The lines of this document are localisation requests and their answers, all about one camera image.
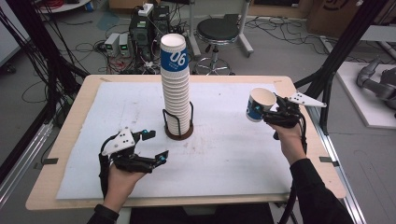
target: gray floor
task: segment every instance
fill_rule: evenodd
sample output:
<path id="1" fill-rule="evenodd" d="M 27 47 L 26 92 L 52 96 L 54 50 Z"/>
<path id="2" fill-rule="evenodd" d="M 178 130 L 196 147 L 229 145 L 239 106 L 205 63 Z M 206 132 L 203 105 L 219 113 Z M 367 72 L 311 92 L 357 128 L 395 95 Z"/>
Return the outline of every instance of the gray floor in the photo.
<path id="1" fill-rule="evenodd" d="M 80 52 L 78 49 L 86 49 L 88 45 L 81 43 L 95 43 L 106 39 L 106 35 L 112 32 L 127 31 L 129 15 L 112 14 L 105 9 L 99 9 L 92 13 L 82 10 L 73 10 L 56 15 L 59 21 L 78 23 L 92 21 L 82 25 L 60 24 L 64 39 L 76 57 L 81 59 L 81 64 L 91 74 L 103 74 L 105 67 L 104 58 L 95 52 Z M 302 26 L 282 27 L 288 39 L 296 38 L 297 35 L 288 33 L 300 32 L 301 36 L 307 36 L 304 22 L 298 21 Z M 262 28 L 272 29 L 269 25 Z M 307 38 L 308 44 L 291 44 L 284 40 L 278 40 L 273 35 L 283 38 L 279 28 L 275 30 L 261 30 L 259 28 L 246 28 L 246 37 L 254 53 L 247 58 L 243 48 L 237 42 L 220 49 L 220 58 L 226 60 L 238 75 L 271 75 L 288 76 L 293 81 L 306 77 L 319 69 L 326 60 L 323 46 L 315 38 Z M 375 55 L 381 55 L 384 62 L 394 62 L 381 49 L 372 47 L 375 43 L 361 42 L 351 53 L 349 60 L 370 60 Z M 199 42 L 201 52 L 204 52 L 206 44 Z M 32 65 L 22 52 L 17 53 L 11 62 L 17 68 L 16 74 L 0 74 L 0 162 L 3 162 L 12 148 L 20 140 L 28 126 L 34 120 L 44 103 L 44 86 L 34 85 L 39 81 L 35 76 Z M 345 169 L 347 178 L 352 186 L 355 196 L 361 206 L 361 210 L 367 223 L 396 223 L 396 177 L 393 169 L 396 168 L 396 139 L 394 130 L 366 128 L 352 105 L 346 92 L 337 78 L 334 79 L 332 88 L 332 100 L 330 103 L 329 133 L 336 148 L 340 161 Z M 55 138 L 58 128 L 55 128 L 49 141 L 38 154 L 35 162 L 40 160 L 44 149 Z M 70 209 L 64 211 L 32 212 L 26 210 L 24 204 L 39 175 L 39 170 L 32 167 L 27 171 L 15 191 L 0 210 L 0 223 L 84 223 L 92 214 L 91 209 Z"/>

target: person's right hand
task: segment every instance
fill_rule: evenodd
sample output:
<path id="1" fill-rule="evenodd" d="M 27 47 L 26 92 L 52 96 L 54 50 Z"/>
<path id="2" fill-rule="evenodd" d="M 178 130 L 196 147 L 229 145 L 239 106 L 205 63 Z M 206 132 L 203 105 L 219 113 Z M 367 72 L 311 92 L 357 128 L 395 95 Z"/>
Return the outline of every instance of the person's right hand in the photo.
<path id="1" fill-rule="evenodd" d="M 118 213 L 134 190 L 137 181 L 144 175 L 144 173 L 122 171 L 111 164 L 108 174 L 108 189 L 103 206 Z"/>
<path id="2" fill-rule="evenodd" d="M 301 130 L 299 125 L 287 129 L 274 124 L 268 124 L 278 134 L 282 153 L 285 155 L 289 164 L 292 165 L 300 159 L 305 159 L 303 145 L 301 143 Z"/>

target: black wire cup holder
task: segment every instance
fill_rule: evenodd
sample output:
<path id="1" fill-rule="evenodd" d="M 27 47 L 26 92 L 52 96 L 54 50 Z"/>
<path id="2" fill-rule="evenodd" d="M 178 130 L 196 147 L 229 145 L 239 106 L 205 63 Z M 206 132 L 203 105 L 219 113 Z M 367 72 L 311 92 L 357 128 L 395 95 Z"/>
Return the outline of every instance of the black wire cup holder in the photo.
<path id="1" fill-rule="evenodd" d="M 189 138 L 192 135 L 192 132 L 194 131 L 194 125 L 192 123 L 192 118 L 193 118 L 193 114 L 194 114 L 194 106 L 193 106 L 192 102 L 190 102 L 190 106 L 191 106 L 190 128 L 187 130 L 186 133 L 183 133 L 183 134 L 181 134 L 181 130 L 180 130 L 180 119 L 177 116 L 166 111 L 166 109 L 163 109 L 163 120 L 165 121 L 165 127 L 164 127 L 165 133 L 166 133 L 166 135 L 168 135 L 169 138 L 171 138 L 173 140 L 181 141 L 181 140 Z M 171 132 L 169 132 L 168 121 L 166 120 L 166 115 L 177 120 L 178 134 L 172 134 Z"/>

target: stool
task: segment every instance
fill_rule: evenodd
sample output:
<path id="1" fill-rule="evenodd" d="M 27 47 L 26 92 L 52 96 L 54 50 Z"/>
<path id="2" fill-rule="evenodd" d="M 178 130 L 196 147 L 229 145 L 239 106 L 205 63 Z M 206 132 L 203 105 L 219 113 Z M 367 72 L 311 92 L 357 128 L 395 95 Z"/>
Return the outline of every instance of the stool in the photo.
<path id="1" fill-rule="evenodd" d="M 216 74 L 219 75 L 220 70 L 228 70 L 226 75 L 234 75 L 230 65 L 222 59 L 218 58 L 220 45 L 227 45 L 235 42 L 238 38 L 239 30 L 236 24 L 225 19 L 207 19 L 198 23 L 197 36 L 209 46 L 205 52 L 210 51 L 213 45 L 212 57 L 201 59 L 193 68 L 193 74 Z"/>

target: power supply box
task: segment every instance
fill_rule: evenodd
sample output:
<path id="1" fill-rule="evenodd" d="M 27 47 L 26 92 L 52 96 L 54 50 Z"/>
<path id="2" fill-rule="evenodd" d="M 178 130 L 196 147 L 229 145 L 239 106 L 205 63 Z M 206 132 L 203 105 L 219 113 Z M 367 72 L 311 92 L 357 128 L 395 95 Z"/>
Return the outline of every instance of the power supply box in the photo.
<path id="1" fill-rule="evenodd" d="M 134 55 L 136 59 L 143 58 L 152 61 L 151 44 L 154 40 L 154 29 L 149 17 L 133 15 L 129 26 Z"/>
<path id="2" fill-rule="evenodd" d="M 132 44 L 128 34 L 120 34 L 120 52 L 122 57 L 129 58 L 132 55 Z"/>
<path id="3" fill-rule="evenodd" d="M 117 57 L 120 53 L 120 34 L 111 34 L 105 42 L 107 55 Z"/>

